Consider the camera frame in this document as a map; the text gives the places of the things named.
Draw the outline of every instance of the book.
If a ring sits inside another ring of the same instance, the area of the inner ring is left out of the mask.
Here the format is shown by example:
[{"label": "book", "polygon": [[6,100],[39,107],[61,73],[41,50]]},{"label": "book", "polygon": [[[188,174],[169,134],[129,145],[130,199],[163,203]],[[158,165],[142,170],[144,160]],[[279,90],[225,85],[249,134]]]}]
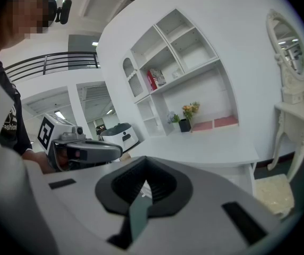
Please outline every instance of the book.
[{"label": "book", "polygon": [[156,85],[150,71],[147,72],[147,79],[148,79],[148,82],[150,83],[150,85],[152,87],[152,90],[154,91],[155,89],[157,89],[157,85]]},{"label": "book", "polygon": [[150,69],[149,72],[151,73],[153,80],[155,82],[155,85],[159,88],[162,85],[166,84],[166,80],[161,72],[161,70],[158,69]]}]

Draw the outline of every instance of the headset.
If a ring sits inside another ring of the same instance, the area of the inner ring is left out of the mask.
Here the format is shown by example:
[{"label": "headset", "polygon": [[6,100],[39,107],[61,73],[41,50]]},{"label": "headset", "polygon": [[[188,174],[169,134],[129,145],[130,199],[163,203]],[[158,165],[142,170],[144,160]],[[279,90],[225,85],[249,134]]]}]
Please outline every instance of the headset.
[{"label": "headset", "polygon": [[48,28],[54,21],[60,24],[66,24],[69,18],[69,12],[72,6],[71,0],[63,0],[62,6],[57,7],[56,0],[44,1],[48,2],[48,15],[43,20],[43,28]]}]

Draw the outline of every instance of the pink shelf surface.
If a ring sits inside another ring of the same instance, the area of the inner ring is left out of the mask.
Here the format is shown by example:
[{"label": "pink shelf surface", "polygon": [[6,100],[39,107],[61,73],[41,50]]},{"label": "pink shelf surface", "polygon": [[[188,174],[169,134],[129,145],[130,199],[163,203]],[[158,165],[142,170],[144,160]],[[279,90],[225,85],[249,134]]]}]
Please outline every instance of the pink shelf surface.
[{"label": "pink shelf surface", "polygon": [[238,120],[233,116],[223,117],[215,119],[215,128],[220,128],[221,126],[235,125],[238,124]]},{"label": "pink shelf surface", "polygon": [[202,123],[195,124],[191,130],[192,131],[211,130],[212,127],[213,127],[212,121],[208,121],[208,122],[202,122]]},{"label": "pink shelf surface", "polygon": [[[215,119],[215,128],[220,128],[221,126],[235,125],[238,124],[238,120],[234,116],[222,117]],[[203,131],[211,130],[213,128],[213,121],[207,121],[195,124],[191,131]]]}]

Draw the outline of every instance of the white stand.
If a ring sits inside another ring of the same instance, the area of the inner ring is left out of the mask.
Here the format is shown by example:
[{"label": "white stand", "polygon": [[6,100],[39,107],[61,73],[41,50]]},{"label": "white stand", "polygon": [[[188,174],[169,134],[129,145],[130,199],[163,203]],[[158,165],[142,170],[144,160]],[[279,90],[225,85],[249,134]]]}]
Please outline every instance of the white stand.
[{"label": "white stand", "polygon": [[276,104],[275,107],[281,111],[280,127],[276,135],[274,160],[268,165],[268,170],[276,166],[283,134],[287,134],[289,139],[297,144],[294,159],[287,174],[290,182],[304,159],[304,101],[295,105],[282,102]]}]

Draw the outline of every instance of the white desk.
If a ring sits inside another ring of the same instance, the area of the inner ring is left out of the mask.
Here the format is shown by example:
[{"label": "white desk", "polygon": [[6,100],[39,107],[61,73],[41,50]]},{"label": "white desk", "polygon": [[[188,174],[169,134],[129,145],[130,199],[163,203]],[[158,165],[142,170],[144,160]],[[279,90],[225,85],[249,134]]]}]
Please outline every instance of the white desk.
[{"label": "white desk", "polygon": [[129,154],[167,159],[213,172],[255,194],[254,169],[259,157],[252,141],[238,126],[198,133],[172,132],[145,140]]},{"label": "white desk", "polygon": [[281,145],[283,134],[287,134],[289,139],[297,144],[294,159],[288,171],[287,177],[291,181],[304,159],[304,101],[297,104],[288,104],[280,102],[275,108],[281,111],[278,129],[275,141],[274,160],[268,165],[268,169],[273,169],[278,161],[278,152]]}]

